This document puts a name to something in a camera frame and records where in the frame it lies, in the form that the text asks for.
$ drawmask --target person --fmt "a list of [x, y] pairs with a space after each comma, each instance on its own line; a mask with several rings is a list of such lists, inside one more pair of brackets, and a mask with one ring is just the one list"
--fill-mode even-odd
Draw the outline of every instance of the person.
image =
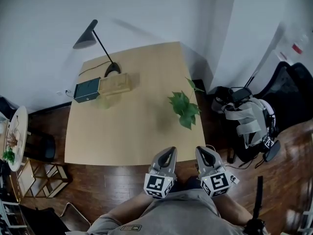
[[100, 216], [84, 232], [68, 235], [239, 235], [252, 215], [227, 194], [210, 198], [191, 177], [163, 199], [145, 192]]

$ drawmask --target table lamp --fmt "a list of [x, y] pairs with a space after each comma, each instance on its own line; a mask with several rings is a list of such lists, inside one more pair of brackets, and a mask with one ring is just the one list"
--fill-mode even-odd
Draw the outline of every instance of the table lamp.
[[106, 49], [103, 47], [100, 39], [98, 38], [96, 32], [94, 31], [94, 28], [96, 27], [98, 23], [98, 20], [94, 19], [92, 20], [92, 22], [89, 24], [89, 26], [87, 27], [87, 29], [85, 30], [85, 32], [80, 36], [80, 38], [77, 40], [77, 42], [74, 44], [73, 49], [83, 49], [83, 48], [87, 48], [89, 46], [92, 46], [94, 44], [97, 43], [97, 41], [95, 40], [93, 34], [95, 35], [95, 37], [97, 38], [98, 42], [100, 43], [102, 49], [104, 50], [104, 52], [106, 53], [106, 55], [108, 56], [109, 60], [111, 61], [111, 64], [109, 65], [109, 67], [107, 68], [107, 71], [104, 75], [104, 77], [107, 77], [108, 74], [111, 71], [116, 71], [118, 73], [121, 73], [121, 69], [118, 66], [117, 63], [113, 62], [112, 59], [110, 58], [109, 54], [107, 53]]

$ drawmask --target wooden floor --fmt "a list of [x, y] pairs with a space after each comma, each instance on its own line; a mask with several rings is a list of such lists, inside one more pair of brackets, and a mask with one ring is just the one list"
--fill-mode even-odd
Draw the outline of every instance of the wooden floor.
[[[197, 93], [205, 141], [215, 146], [226, 162], [229, 147], [223, 135], [218, 115], [210, 110], [211, 100]], [[30, 118], [29, 126], [50, 133], [56, 140], [57, 157], [64, 161], [67, 121], [70, 107], [64, 107]], [[228, 167], [240, 179], [230, 195], [252, 212], [256, 194], [257, 176], [264, 176], [263, 209], [260, 218], [269, 232], [290, 232], [298, 225], [299, 214], [309, 203], [309, 183], [313, 172], [313, 122], [294, 126], [280, 134], [281, 151], [269, 163], [257, 169], [254, 165], [261, 155], [245, 170]], [[241, 161], [237, 159], [233, 166]], [[22, 204], [39, 209], [53, 207], [61, 214], [65, 204], [72, 202], [91, 222], [100, 215], [142, 191], [148, 165], [143, 166], [91, 166], [68, 164], [73, 181], [53, 199], [25, 198]], [[195, 161], [177, 164], [177, 176], [184, 181], [196, 175]]]

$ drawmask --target white wall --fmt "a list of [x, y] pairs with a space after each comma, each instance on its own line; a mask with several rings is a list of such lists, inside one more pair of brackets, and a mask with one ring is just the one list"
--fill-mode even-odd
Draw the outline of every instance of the white wall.
[[286, 1], [234, 0], [214, 78], [206, 84], [209, 90], [245, 85], [271, 43]]
[[104, 55], [99, 44], [72, 49], [93, 19], [109, 53], [181, 41], [202, 58], [210, 1], [0, 0], [0, 95], [30, 112], [70, 101], [82, 63]]

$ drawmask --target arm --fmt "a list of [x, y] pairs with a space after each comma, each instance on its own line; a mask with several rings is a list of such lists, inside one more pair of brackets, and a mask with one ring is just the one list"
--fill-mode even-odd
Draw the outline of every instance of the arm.
[[212, 198], [221, 217], [233, 225], [245, 226], [252, 219], [252, 215], [228, 194]]
[[121, 224], [127, 224], [138, 219], [153, 200], [153, 197], [142, 192], [109, 211], [108, 215]]

